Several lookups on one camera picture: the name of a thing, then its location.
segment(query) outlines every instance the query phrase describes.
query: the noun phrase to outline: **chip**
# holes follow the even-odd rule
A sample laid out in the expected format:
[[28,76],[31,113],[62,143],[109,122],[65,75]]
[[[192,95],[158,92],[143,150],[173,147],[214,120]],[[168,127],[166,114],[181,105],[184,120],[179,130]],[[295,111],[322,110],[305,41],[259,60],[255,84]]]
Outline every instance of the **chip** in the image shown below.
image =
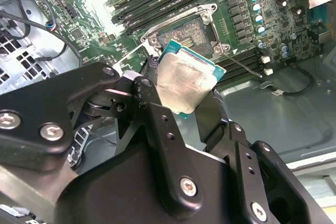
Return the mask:
[[271,10],[268,10],[267,12],[265,12],[265,16],[266,18],[269,18],[273,15],[272,11]]
[[234,5],[236,5],[238,2],[237,2],[237,0],[228,0],[227,1],[227,5],[228,6],[234,6]]
[[73,30],[73,31],[71,32],[71,34],[73,35],[73,37],[74,37],[75,39],[80,39],[81,37],[84,36],[84,34],[79,30],[79,28],[76,28],[75,30]]
[[283,28],[286,28],[287,26],[289,26],[289,22],[288,21],[285,21],[282,23],[282,27]]

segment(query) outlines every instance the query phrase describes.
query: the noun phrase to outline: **screw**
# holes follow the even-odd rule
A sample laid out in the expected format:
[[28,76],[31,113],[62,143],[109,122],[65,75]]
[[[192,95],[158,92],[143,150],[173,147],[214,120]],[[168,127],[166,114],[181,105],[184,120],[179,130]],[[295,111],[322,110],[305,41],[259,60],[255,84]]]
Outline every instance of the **screw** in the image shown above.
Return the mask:
[[0,129],[12,130],[21,124],[21,118],[14,113],[0,113]]
[[55,124],[47,124],[41,128],[40,134],[46,140],[57,141],[63,137],[64,131]]
[[215,47],[215,53],[216,53],[216,54],[219,54],[220,52],[221,52],[220,47]]
[[203,21],[208,21],[208,19],[209,19],[209,16],[207,14],[202,15],[202,20]]
[[143,84],[145,84],[146,86],[148,86],[148,87],[151,87],[151,86],[152,86],[152,83],[151,83],[149,80],[147,80],[147,79],[141,79],[141,82],[142,82]]
[[103,71],[104,73],[108,74],[109,76],[113,76],[114,72],[112,68],[108,68],[108,67],[103,67]]
[[158,40],[156,38],[151,38],[151,43],[156,44],[158,43]]
[[196,192],[197,192],[197,188],[196,188],[196,185],[195,183],[189,179],[189,178],[182,178],[181,181],[180,181],[180,186],[182,188],[182,191],[190,196],[190,197],[193,197],[196,195]]
[[264,150],[265,150],[266,152],[270,152],[270,151],[271,151],[270,147],[269,147],[267,144],[265,144],[265,143],[261,143],[261,146],[264,148]]
[[267,220],[267,215],[265,210],[261,207],[261,205],[259,205],[256,202],[252,202],[251,204],[251,209],[252,212],[255,214],[255,216],[262,222],[265,222]]
[[235,123],[235,128],[236,128],[237,131],[242,131],[242,128],[236,123]]

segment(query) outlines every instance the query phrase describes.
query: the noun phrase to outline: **metal plate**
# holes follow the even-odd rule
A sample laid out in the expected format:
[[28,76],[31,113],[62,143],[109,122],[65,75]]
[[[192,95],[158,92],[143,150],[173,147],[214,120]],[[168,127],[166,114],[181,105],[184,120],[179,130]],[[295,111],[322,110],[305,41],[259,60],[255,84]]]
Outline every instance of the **metal plate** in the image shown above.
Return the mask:
[[[332,81],[320,79],[319,58],[302,63],[316,80],[300,97],[272,95],[259,89],[259,82],[248,81],[221,92],[228,117],[244,128],[248,140],[269,143],[285,163],[336,150],[336,90]],[[294,70],[282,69],[272,76],[277,87],[301,90],[307,80]]]

